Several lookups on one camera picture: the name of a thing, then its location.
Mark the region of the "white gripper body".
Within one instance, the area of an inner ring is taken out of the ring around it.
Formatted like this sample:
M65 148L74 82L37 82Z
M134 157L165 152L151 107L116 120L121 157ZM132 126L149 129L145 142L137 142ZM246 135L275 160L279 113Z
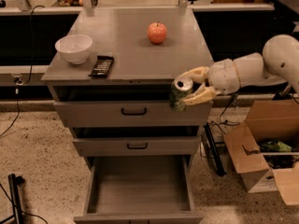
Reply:
M230 94L240 89L235 63L230 59L213 63L209 67L208 84L217 94Z

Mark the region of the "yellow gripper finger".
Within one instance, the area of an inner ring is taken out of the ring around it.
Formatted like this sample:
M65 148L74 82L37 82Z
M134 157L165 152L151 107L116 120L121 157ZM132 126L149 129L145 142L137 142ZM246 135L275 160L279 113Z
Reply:
M219 94L213 86L202 84L195 92L187 95L183 102L185 105L198 105L213 100Z
M207 66L200 66L179 75L179 77L189 77L195 83L205 83L208 80L208 72Z

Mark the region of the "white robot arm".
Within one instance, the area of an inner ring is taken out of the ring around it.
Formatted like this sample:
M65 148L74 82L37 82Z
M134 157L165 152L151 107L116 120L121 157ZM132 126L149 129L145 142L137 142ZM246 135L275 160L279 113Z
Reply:
M299 41L290 35L276 35L254 52L234 60L225 59L211 66L199 66L182 74L200 87L186 98L185 105L213 100L248 86L274 86L287 82L299 93Z

